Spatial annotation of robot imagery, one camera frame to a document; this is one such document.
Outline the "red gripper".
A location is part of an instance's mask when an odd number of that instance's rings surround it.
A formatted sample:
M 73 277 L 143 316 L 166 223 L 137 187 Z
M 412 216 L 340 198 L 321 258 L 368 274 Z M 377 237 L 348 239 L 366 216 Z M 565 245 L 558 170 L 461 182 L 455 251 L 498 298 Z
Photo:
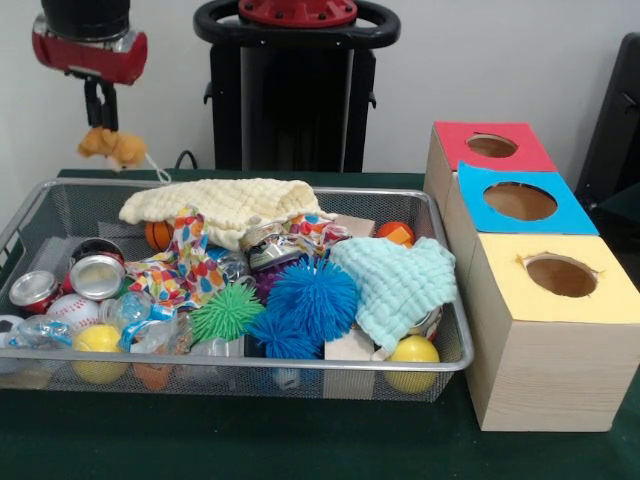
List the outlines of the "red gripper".
M 144 32 L 128 30 L 117 39 L 100 42 L 72 41 L 55 33 L 40 13 L 33 23 L 32 46 L 37 60 L 48 68 L 78 78 L 97 77 L 106 81 L 101 83 L 103 104 L 97 93 L 98 82 L 89 78 L 84 81 L 88 124 L 112 132 L 119 130 L 113 84 L 131 86 L 142 76 L 148 56 Z

